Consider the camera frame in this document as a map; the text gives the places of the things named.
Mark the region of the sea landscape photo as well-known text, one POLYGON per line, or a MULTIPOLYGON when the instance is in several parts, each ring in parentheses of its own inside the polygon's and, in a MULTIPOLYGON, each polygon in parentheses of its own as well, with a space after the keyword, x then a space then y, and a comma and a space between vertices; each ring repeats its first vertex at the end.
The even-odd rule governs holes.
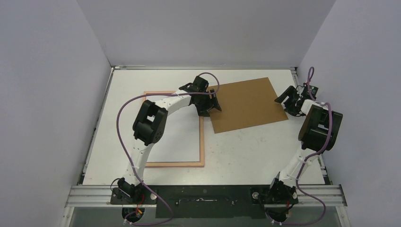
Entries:
POLYGON ((148 157, 148 162, 198 162, 199 116, 194 105, 168 116, 165 132, 148 157))

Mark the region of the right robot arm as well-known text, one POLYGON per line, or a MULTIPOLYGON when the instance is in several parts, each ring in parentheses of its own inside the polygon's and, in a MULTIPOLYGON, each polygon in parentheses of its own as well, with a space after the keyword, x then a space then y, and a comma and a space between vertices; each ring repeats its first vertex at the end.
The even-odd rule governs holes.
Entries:
POLYGON ((298 134, 300 147, 288 165, 282 169, 267 190, 266 199, 270 203, 297 203, 297 184, 313 161, 323 152, 331 150, 336 142, 343 114, 333 111, 327 104, 316 101, 317 87, 302 90, 289 86, 276 103, 284 106, 284 111, 294 117, 305 117, 298 134))

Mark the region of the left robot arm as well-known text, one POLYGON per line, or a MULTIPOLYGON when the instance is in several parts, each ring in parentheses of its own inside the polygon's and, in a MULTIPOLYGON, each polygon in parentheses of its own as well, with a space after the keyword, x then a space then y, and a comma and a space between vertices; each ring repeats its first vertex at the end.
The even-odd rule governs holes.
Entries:
POLYGON ((210 88, 209 82, 202 76, 202 73, 199 74, 193 82, 179 87, 173 93, 156 93, 156 96, 163 97, 161 100, 153 102, 147 99, 142 103, 132 125, 135 146, 132 151, 128 151, 123 142, 120 132, 120 118, 128 104, 144 96, 134 97, 120 107, 116 116, 116 132, 128 159, 128 167, 123 177, 118 179, 117 185, 118 190, 128 203, 139 202, 143 198, 145 190, 156 195, 156 192, 144 183, 144 170, 153 146, 164 135, 167 118, 171 114, 191 105, 196 107, 197 114, 200 117, 209 117, 209 111, 212 109, 221 111, 217 98, 220 85, 217 85, 217 88, 210 88))

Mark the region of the pink wooden photo frame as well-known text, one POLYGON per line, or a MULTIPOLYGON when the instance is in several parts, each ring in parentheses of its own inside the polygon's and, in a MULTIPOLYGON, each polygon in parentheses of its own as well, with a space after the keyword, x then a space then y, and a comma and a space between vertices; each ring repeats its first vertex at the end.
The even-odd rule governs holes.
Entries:
POLYGON ((199 116, 199 148, 200 148, 200 160, 198 162, 147 162, 147 168, 160 168, 160 167, 204 167, 204 119, 199 116))

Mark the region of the brown backing board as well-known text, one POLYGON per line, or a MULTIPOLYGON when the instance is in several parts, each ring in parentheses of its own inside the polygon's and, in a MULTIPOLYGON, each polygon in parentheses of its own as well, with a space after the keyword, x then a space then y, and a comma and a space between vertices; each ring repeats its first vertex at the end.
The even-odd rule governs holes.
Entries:
POLYGON ((221 84, 216 95, 222 110, 209 112, 215 133, 288 119, 269 78, 221 84))

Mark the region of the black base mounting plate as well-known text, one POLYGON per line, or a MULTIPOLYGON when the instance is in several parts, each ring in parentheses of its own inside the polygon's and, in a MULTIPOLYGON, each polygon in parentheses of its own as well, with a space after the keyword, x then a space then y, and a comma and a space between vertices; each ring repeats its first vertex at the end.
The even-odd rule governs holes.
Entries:
MULTIPOLYGON (((166 205, 160 200, 160 204, 156 205, 156 218, 236 218, 250 217, 252 219, 264 219, 265 209, 268 208, 270 214, 284 213, 293 205, 287 202, 284 206, 268 207, 261 201, 257 205, 237 203, 236 205, 224 204, 222 202, 184 202, 183 204, 174 205, 167 202, 166 205)), ((134 211, 136 208, 143 210, 139 206, 134 208, 123 207, 124 213, 134 211)))

